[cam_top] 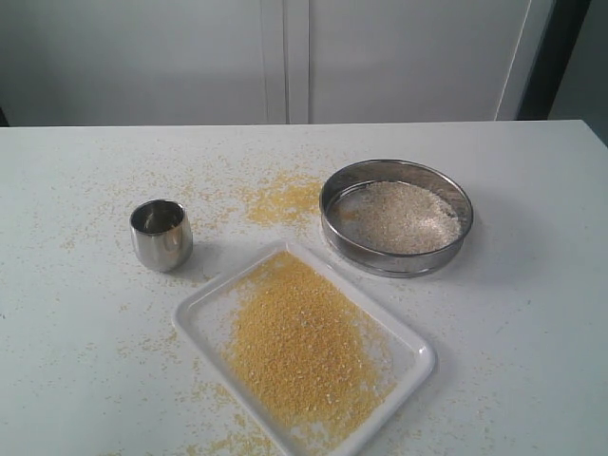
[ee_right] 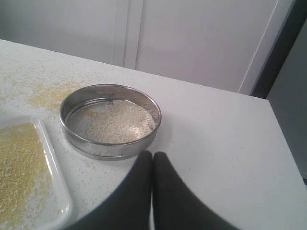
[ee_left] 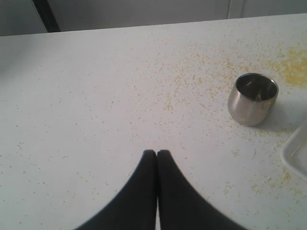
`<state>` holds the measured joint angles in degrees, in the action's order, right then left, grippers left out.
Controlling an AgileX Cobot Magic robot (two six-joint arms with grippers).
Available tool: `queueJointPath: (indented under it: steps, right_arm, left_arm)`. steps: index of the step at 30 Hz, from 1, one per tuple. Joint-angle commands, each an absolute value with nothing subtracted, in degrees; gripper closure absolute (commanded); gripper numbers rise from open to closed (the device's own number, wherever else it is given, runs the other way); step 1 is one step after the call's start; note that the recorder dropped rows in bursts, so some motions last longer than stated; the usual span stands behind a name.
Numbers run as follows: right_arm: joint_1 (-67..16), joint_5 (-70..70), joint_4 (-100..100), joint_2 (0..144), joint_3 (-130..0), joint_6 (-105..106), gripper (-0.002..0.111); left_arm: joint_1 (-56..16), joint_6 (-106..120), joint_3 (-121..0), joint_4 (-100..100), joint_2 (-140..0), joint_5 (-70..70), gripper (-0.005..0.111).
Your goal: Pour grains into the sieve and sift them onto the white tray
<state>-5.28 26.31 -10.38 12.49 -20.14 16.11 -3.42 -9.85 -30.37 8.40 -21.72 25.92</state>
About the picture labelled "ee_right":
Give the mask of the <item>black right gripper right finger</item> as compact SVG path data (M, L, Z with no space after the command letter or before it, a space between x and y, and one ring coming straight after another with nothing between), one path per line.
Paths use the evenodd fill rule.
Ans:
M236 230L202 203L164 152L153 157L153 220L156 230Z

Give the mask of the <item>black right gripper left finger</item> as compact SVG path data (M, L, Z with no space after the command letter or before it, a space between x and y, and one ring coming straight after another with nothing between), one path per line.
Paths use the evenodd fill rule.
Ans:
M148 230L153 156L139 153L131 170L97 208L69 226L70 230Z

